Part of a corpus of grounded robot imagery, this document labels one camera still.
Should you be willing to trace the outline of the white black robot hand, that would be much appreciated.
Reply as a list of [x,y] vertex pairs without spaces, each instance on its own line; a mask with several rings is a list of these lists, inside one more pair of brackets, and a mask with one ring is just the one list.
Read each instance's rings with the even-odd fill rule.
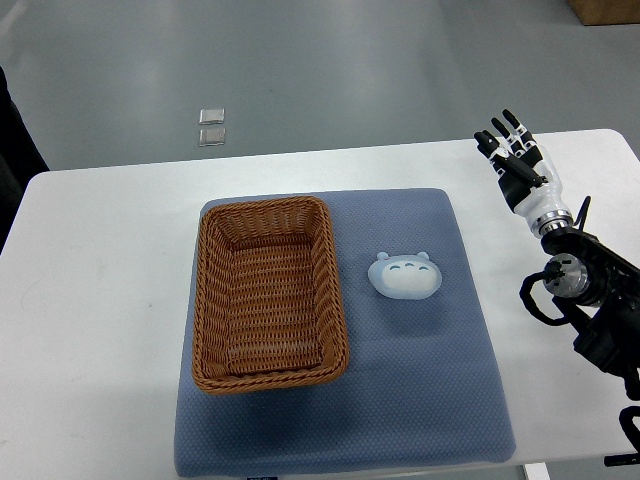
[[574,223],[562,201],[562,182],[551,160],[545,156],[533,134],[508,109],[503,120],[491,119],[489,130],[474,134],[477,149],[498,176],[498,186],[509,209],[524,218],[538,239]]

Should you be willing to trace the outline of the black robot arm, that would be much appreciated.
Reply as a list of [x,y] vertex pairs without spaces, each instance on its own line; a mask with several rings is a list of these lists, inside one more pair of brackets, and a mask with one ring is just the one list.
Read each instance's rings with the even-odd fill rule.
[[591,198],[572,219],[558,216],[541,228],[550,259],[523,280],[520,298],[540,322],[577,332],[574,350],[604,373],[623,379],[639,400],[639,268],[584,231]]

